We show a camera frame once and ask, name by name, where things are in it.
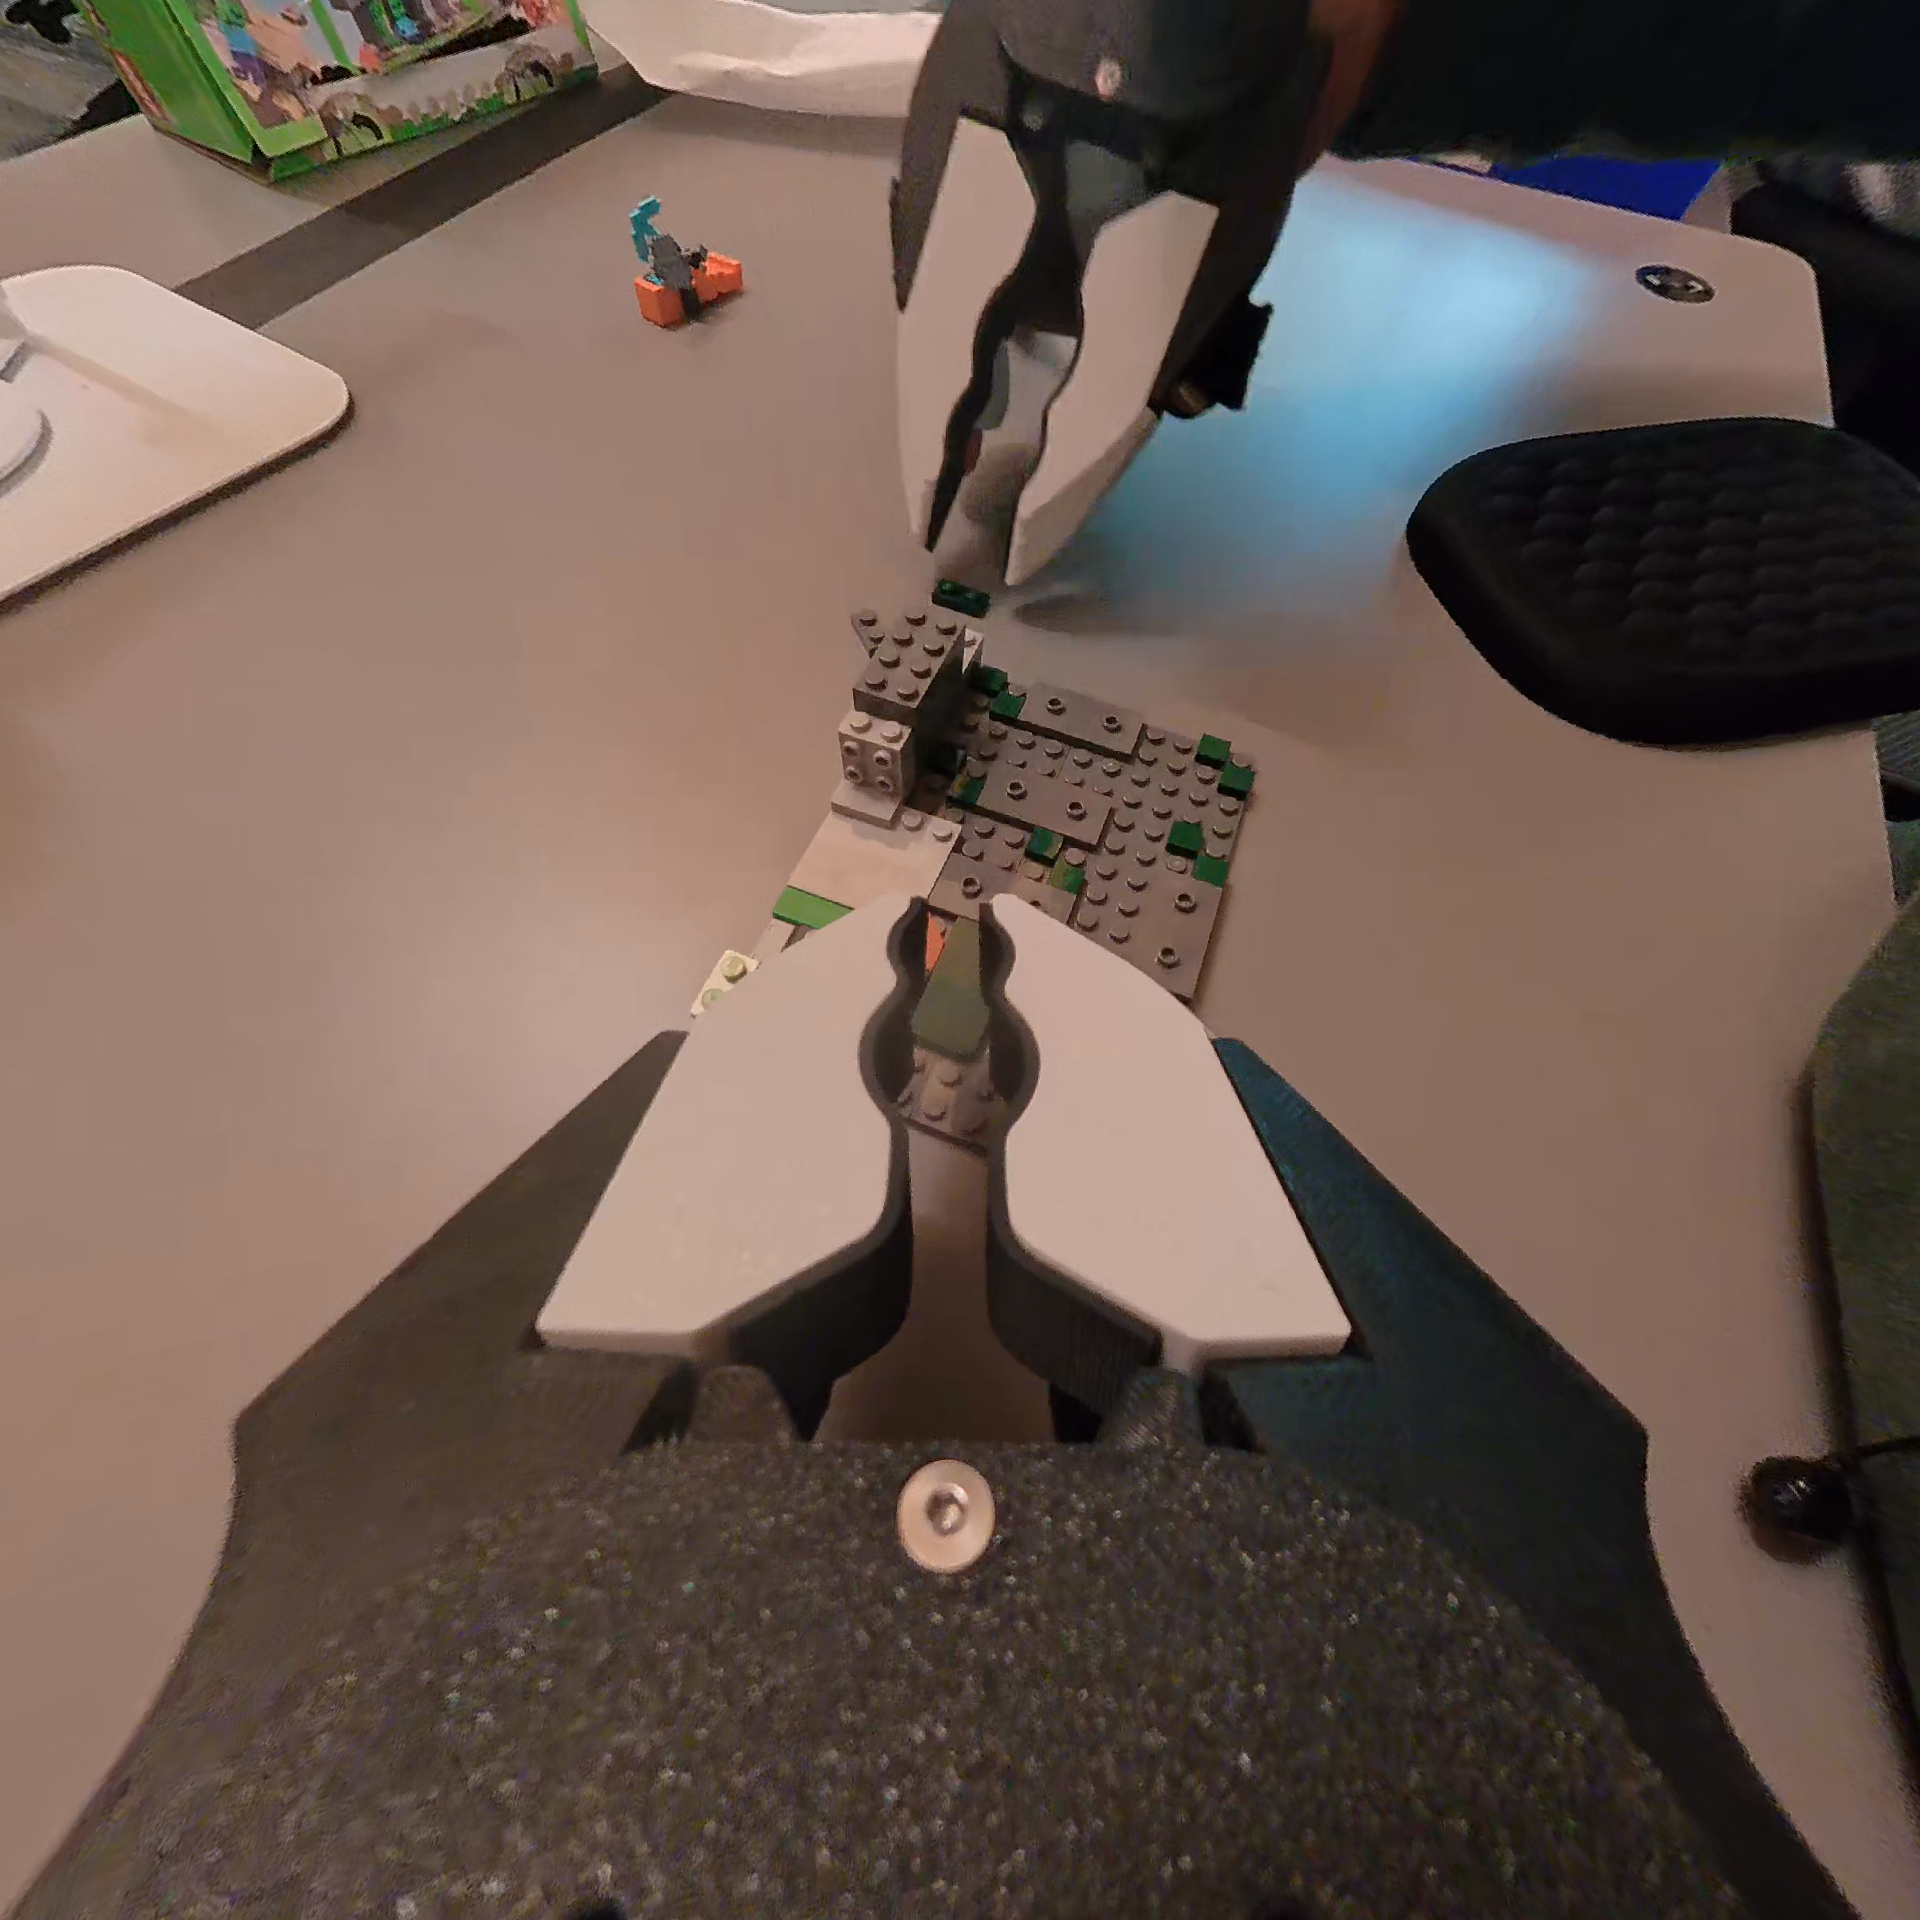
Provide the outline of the blue plastic bin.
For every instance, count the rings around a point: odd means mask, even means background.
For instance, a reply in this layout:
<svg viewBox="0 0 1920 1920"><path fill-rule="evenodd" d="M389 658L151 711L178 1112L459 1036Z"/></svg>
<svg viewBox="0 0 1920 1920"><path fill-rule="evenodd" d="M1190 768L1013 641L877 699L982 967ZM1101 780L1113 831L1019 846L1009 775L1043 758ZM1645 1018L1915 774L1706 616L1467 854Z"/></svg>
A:
<svg viewBox="0 0 1920 1920"><path fill-rule="evenodd" d="M1566 202L1637 212L1669 224L1731 227L1731 194L1718 160L1550 159L1496 162L1490 178Z"/></svg>

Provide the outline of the white printed paper bag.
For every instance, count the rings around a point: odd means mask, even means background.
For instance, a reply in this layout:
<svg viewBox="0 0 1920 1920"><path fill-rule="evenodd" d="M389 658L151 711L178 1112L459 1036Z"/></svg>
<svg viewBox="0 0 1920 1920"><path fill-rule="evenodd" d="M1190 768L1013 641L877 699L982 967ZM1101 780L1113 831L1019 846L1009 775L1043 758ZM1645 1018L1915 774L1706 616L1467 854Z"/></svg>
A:
<svg viewBox="0 0 1920 1920"><path fill-rule="evenodd" d="M896 124L943 3L581 3L649 84L722 106Z"/></svg>

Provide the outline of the person's right hand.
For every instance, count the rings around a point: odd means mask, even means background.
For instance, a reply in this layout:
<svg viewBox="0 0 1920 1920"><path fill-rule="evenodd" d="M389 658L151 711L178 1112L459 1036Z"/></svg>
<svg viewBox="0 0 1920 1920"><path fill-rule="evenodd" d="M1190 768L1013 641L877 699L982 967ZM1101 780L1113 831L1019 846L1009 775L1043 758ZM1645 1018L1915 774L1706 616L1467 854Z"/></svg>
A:
<svg viewBox="0 0 1920 1920"><path fill-rule="evenodd" d="M1345 124L1386 59L1409 3L1310 3L1312 38L1327 49L1329 74L1319 106Z"/></svg>

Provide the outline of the grey desk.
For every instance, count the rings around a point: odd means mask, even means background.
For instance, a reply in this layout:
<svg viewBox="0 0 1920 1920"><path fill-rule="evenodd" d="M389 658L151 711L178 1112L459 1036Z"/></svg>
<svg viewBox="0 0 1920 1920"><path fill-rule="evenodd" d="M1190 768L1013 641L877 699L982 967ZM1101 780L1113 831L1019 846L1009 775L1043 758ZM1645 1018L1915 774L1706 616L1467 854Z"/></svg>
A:
<svg viewBox="0 0 1920 1920"><path fill-rule="evenodd" d="M151 1705L230 1426L680 1025L825 816L898 608L890 129L622 79L421 186L144 126L6 170L6 272L113 264L338 371L338 439L6 614L6 1905ZM632 212L745 287L661 330ZM1637 267L1718 288L1672 304ZM1206 1014L1651 1440L1677 1615L1863 1915L1915 1912L1850 1569L1737 1515L1824 1391L1797 1083L1891 916L1874 751L1535 711L1402 528L1499 442L1829 410L1809 271L1421 164L1302 194L1242 415L1165 431L998 656L1258 766Z"/></svg>

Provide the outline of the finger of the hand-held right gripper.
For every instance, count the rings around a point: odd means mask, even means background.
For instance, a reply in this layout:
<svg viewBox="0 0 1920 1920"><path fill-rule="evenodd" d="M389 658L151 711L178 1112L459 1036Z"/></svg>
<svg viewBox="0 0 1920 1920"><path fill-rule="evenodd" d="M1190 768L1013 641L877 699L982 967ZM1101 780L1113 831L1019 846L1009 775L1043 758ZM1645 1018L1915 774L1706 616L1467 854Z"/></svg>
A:
<svg viewBox="0 0 1920 1920"><path fill-rule="evenodd" d="M1050 336L990 313L1041 220L1043 132L962 118L934 194L896 336L907 519L935 546L954 498L994 496L1011 546L1047 546L1041 447Z"/></svg>
<svg viewBox="0 0 1920 1920"><path fill-rule="evenodd" d="M1146 202L1098 228L1080 287L1085 328L1024 480L1003 578L1031 580L1088 522L1159 426L1152 393L1210 250L1217 209Z"/></svg>

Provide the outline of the orange toy brick figure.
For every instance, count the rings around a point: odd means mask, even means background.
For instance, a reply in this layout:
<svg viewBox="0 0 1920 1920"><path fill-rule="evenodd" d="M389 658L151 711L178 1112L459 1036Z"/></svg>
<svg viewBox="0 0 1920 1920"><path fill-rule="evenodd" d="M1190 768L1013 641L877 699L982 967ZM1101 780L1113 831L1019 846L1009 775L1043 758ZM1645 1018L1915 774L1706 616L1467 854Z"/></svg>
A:
<svg viewBox="0 0 1920 1920"><path fill-rule="evenodd" d="M661 202L643 199L632 210L632 241L640 264L635 300L640 316L658 330L701 320L719 302L745 290L745 272L733 257L687 248L658 227Z"/></svg>

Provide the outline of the green toy brick set box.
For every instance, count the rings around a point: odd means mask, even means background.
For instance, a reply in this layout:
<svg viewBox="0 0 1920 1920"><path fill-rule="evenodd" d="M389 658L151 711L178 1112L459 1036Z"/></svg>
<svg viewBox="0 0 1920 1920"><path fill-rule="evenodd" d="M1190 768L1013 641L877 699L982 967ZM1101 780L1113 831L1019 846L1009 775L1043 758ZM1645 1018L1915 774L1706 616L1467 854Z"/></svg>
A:
<svg viewBox="0 0 1920 1920"><path fill-rule="evenodd" d="M574 3L81 3L150 124L271 182L595 81Z"/></svg>

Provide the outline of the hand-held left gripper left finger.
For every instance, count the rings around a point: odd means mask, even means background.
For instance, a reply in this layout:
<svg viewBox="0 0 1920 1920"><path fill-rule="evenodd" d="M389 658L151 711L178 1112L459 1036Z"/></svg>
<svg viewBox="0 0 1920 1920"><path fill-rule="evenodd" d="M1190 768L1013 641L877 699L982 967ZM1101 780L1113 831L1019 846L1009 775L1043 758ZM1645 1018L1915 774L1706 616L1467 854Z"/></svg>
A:
<svg viewBox="0 0 1920 1920"><path fill-rule="evenodd" d="M898 1098L929 907L882 896L702 1014L538 1315L558 1352L744 1366L815 1435L903 1327Z"/></svg>

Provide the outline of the white and wood book stand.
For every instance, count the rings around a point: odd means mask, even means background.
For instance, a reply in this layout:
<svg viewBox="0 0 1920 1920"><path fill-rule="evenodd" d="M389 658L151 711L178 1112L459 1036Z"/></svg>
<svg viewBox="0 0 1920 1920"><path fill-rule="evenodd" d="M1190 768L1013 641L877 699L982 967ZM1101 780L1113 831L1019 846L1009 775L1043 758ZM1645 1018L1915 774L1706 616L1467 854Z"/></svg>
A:
<svg viewBox="0 0 1920 1920"><path fill-rule="evenodd" d="M322 363L98 264L6 280L2 604L338 431Z"/></svg>

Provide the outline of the grey baseplate brick build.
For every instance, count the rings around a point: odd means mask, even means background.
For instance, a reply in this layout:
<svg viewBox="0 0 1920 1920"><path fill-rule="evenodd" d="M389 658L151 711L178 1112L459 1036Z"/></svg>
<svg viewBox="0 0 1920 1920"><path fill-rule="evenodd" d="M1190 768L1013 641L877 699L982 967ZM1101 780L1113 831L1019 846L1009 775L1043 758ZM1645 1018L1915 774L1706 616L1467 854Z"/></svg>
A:
<svg viewBox="0 0 1920 1920"><path fill-rule="evenodd" d="M722 951L691 1018L747 975L881 896L929 907L902 1115L984 1155L1006 1123L979 984L982 911L1016 896L1194 1002L1258 768L1112 697L1016 679L985 618L929 594L854 611L862 649L837 724L821 827L747 951Z"/></svg>

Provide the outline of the person's right forearm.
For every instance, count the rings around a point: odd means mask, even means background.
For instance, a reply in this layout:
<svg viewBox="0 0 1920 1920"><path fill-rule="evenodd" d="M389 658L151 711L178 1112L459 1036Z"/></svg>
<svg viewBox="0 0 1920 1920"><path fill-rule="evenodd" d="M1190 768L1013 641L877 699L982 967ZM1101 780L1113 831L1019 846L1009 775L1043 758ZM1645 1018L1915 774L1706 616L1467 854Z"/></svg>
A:
<svg viewBox="0 0 1920 1920"><path fill-rule="evenodd" d="M1913 160L1915 3L1410 3L1331 135L1353 160Z"/></svg>

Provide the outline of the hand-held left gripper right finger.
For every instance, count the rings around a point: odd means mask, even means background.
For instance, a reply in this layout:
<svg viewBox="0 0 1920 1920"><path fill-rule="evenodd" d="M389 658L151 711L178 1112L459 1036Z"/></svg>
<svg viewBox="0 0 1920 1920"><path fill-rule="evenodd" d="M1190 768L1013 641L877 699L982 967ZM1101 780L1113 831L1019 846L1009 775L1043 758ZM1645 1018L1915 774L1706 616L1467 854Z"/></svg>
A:
<svg viewBox="0 0 1920 1920"><path fill-rule="evenodd" d="M1144 1369L1194 1383L1353 1338L1213 1036L1037 905L982 916L1006 1126L990 1161L992 1330L1105 1419Z"/></svg>

